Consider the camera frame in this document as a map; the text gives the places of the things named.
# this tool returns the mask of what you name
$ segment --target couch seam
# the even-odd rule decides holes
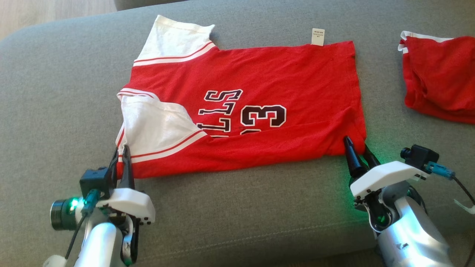
[[[168,253],[162,253],[158,255],[153,255],[153,256],[148,256],[148,257],[142,257],[144,259],[147,258],[152,258],[152,257],[163,257],[163,258],[177,258],[177,257],[182,257],[186,256],[189,254],[199,254],[204,251],[210,251],[214,249],[220,249],[224,247],[232,247],[232,246],[237,246],[237,245],[244,245],[244,244],[250,244],[262,240],[269,240],[269,239],[274,239],[274,238],[279,238],[279,237],[284,237],[284,236],[292,236],[292,235],[297,235],[301,233],[302,231],[306,232],[312,232],[312,231],[317,231],[318,229],[323,229],[327,228],[330,226],[340,226],[340,227],[346,227],[349,226],[353,223],[359,223],[359,222],[366,222],[367,220],[353,220],[350,222],[344,222],[344,223],[333,223],[333,224],[327,224],[327,225],[317,225],[317,226],[309,226],[309,227],[302,227],[302,228],[297,228],[297,229],[290,229],[290,230],[283,230],[279,232],[272,232],[272,233],[267,233],[267,234],[262,234],[262,235],[256,235],[256,236],[251,236],[251,237],[246,237],[246,238],[237,238],[233,240],[228,240],[220,243],[215,243],[215,244],[210,244],[210,245],[205,245],[201,247],[196,247],[196,248],[189,248],[189,249],[183,249],[183,250],[177,250],[173,252],[168,252]],[[250,242],[241,242],[241,241],[246,241],[250,239],[256,239],[257,240],[252,240]]]

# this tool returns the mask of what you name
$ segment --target red fabric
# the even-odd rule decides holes
[[[407,37],[406,106],[441,119],[475,124],[475,38],[443,42]]]
[[[220,118],[230,119],[230,132],[203,129],[208,136],[173,155],[133,163],[135,178],[343,155],[346,135],[359,152],[364,151],[366,128],[351,41],[323,47],[214,47],[185,62],[135,66],[125,87],[153,92],[162,102],[184,106],[196,124],[223,125]],[[204,99],[209,90],[217,91],[217,96],[237,89],[242,90],[238,100]],[[226,108],[226,102],[235,103],[230,115],[199,115],[200,109]],[[286,108],[285,121],[271,127],[276,113],[268,113],[267,119],[256,119],[257,114],[251,113],[255,125],[244,125],[241,113],[247,105],[281,105]],[[260,131],[241,134],[245,130]]]

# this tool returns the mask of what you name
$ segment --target bulls jersey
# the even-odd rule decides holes
[[[155,20],[118,93],[135,178],[341,155],[346,135],[364,150],[351,41],[221,50],[213,28]]]

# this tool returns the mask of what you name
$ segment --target camera lens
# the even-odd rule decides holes
[[[70,198],[67,200],[57,200],[51,205],[50,217],[51,226],[54,230],[75,230],[76,229],[76,206],[78,200]]]
[[[405,147],[401,151],[401,158],[407,159],[411,156],[411,149],[408,147]]]

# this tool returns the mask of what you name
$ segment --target cable connector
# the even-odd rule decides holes
[[[447,178],[447,180],[451,181],[453,180],[453,177],[455,176],[455,172],[452,171],[451,169],[447,168],[444,165],[437,164],[435,162],[428,162],[426,170],[431,173],[438,174],[440,176],[443,176]]]
[[[101,197],[101,192],[97,189],[92,189],[87,194],[86,198],[84,199],[84,207],[81,210],[81,214],[83,216],[89,216],[94,211],[96,204],[99,202],[99,198]]]

